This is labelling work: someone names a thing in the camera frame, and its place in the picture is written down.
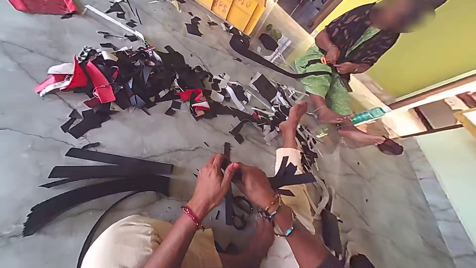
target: gray floor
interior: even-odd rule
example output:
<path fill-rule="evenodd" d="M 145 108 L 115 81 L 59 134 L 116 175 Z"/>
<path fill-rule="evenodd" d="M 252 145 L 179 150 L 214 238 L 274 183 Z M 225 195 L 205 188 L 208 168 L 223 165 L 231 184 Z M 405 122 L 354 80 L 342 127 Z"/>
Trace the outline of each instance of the gray floor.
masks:
<path fill-rule="evenodd" d="M 107 1 L 82 1 L 106 10 Z M 202 65 L 213 74 L 226 72 L 232 80 L 247 85 L 257 72 L 282 84 L 300 89 L 298 81 L 280 75 L 254 62 L 233 60 L 237 55 L 228 45 L 229 35 L 216 26 L 206 25 L 206 10 L 191 0 L 181 5 L 182 13 L 168 2 L 148 4 L 132 0 L 144 25 L 136 29 L 161 49 L 171 45 L 185 56 L 189 65 Z M 90 165 L 92 162 L 67 159 L 65 152 L 89 142 L 101 142 L 98 150 L 132 157 L 173 163 L 177 166 L 171 186 L 171 198 L 145 193 L 131 198 L 111 213 L 114 222 L 135 213 L 173 221 L 179 205 L 190 199 L 193 172 L 206 160 L 222 152 L 230 142 L 232 160 L 262 168 L 272 175 L 275 149 L 266 145 L 262 134 L 244 127 L 245 142 L 236 144 L 228 133 L 238 119 L 222 116 L 196 122 L 183 109 L 173 117 L 164 115 L 169 103 L 153 107 L 147 116 L 142 111 L 124 111 L 100 129 L 89 131 L 86 138 L 74 139 L 59 126 L 67 121 L 72 108 L 85 110 L 82 94 L 58 93 L 44 98 L 33 87 L 46 77 L 47 69 L 72 62 L 83 46 L 98 47 L 105 40 L 97 30 L 123 34 L 117 26 L 86 13 L 61 20 L 59 16 L 28 15 L 15 11 L 6 1 L 0 3 L 0 75 L 3 81 L 0 100 L 0 259 L 9 268 L 72 267 L 89 229 L 115 200 L 109 196 L 72 209 L 33 236 L 21 238 L 22 223 L 29 209 L 49 198 L 83 184 L 42 189 L 55 165 Z M 187 11 L 202 18 L 203 37 L 187 34 Z M 116 46 L 135 45 L 113 40 Z M 382 155 L 376 148 L 349 149 L 341 146 L 336 133 L 322 139 L 319 176 L 336 189 L 334 211 L 343 220 L 344 243 L 353 241 L 369 256 L 376 267 L 454 267 L 418 180 L 405 156 Z M 223 244 L 236 231 L 220 222 L 216 239 Z M 242 243 L 244 235 L 238 235 Z"/>

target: green wall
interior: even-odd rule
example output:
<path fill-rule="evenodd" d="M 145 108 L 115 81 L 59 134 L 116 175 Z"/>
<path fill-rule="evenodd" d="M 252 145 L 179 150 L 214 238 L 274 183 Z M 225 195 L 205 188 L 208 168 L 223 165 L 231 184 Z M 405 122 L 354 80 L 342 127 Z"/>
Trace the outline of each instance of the green wall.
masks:
<path fill-rule="evenodd" d="M 368 0 L 344 0 L 318 26 Z M 400 36 L 367 73 L 394 97 L 476 69 L 476 0 L 448 0 L 426 28 Z"/>
<path fill-rule="evenodd" d="M 476 138 L 465 128 L 457 128 L 416 140 L 476 245 Z"/>

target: plastic container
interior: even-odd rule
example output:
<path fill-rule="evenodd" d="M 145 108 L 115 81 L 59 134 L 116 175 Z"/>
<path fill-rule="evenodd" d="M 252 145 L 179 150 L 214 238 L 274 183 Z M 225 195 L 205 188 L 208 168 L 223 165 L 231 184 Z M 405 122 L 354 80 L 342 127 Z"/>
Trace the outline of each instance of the plastic container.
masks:
<path fill-rule="evenodd" d="M 356 116 L 350 119 L 350 121 L 352 122 L 352 124 L 358 124 L 367 120 L 379 118 L 383 116 L 385 113 L 390 111 L 391 109 L 388 107 L 384 107 L 384 108 L 377 107 L 377 108 L 373 108 L 368 111 L 356 114 Z"/>

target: beige trousers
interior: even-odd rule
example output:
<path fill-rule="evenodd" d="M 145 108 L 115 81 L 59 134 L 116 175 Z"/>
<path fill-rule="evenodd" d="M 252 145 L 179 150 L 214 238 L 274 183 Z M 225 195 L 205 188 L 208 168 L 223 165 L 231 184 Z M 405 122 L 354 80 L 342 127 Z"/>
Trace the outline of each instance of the beige trousers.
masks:
<path fill-rule="evenodd" d="M 276 151 L 276 172 L 284 156 L 289 156 L 288 163 L 297 166 L 296 174 L 303 173 L 300 151 L 292 148 L 280 148 Z M 314 234 L 306 186 L 285 186 L 282 189 L 293 192 L 295 196 L 282 196 L 282 200 L 294 210 L 299 221 Z M 172 224 L 162 220 L 139 215 L 126 217 L 99 235 L 87 251 L 81 268 L 142 268 L 171 228 Z M 275 241 L 270 252 L 278 244 L 285 243 L 285 251 L 289 254 L 291 249 L 287 241 L 284 238 L 281 240 Z M 215 249 L 213 231 L 207 229 L 205 232 L 197 232 L 182 262 L 182 268 L 219 267 L 222 265 Z"/>

